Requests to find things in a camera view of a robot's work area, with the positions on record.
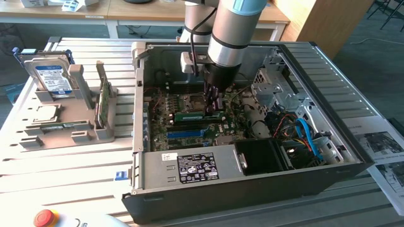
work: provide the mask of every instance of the motherboard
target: motherboard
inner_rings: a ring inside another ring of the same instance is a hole
[[[151,147],[165,151],[231,144],[246,139],[246,116],[233,111],[231,101],[238,89],[231,89],[215,102],[213,115],[205,114],[203,93],[173,94],[167,89],[151,88],[145,95],[149,103]]]

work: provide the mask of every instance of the hard drive label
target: hard drive label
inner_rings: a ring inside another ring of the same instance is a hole
[[[71,93],[70,79],[63,76],[65,72],[61,65],[37,66],[37,71],[50,92],[57,95]]]
[[[214,153],[178,156],[178,162],[179,180],[182,183],[195,183],[219,179]]]

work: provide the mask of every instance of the circuit board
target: circuit board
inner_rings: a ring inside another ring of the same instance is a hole
[[[162,94],[155,92],[153,96],[147,97],[145,101],[150,102],[151,115],[151,151],[165,151],[186,148],[210,147],[227,145],[234,140],[246,139],[245,129],[239,125],[237,116],[233,114],[230,102],[238,91],[227,92],[223,97],[223,109],[218,111],[209,120],[221,119],[214,123],[201,123],[198,119],[187,122],[187,130],[178,132],[177,128],[182,126],[174,125],[174,120],[183,120],[189,118],[201,117],[199,109],[202,103],[197,94],[169,94],[162,91]],[[183,100],[191,99],[194,105],[185,104]],[[238,114],[238,119],[245,118],[243,114]]]

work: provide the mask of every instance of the warning label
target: warning label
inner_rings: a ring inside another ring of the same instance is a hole
[[[37,66],[37,71],[50,92],[57,95],[71,93],[70,80],[63,76],[61,65]]]
[[[178,162],[182,183],[219,179],[214,153],[178,156]]]

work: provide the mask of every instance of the emergency stop button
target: emergency stop button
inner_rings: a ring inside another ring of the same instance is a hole
[[[55,223],[55,221],[58,221],[57,219],[58,217],[53,211],[42,210],[37,215],[34,225],[37,227],[50,227]]]

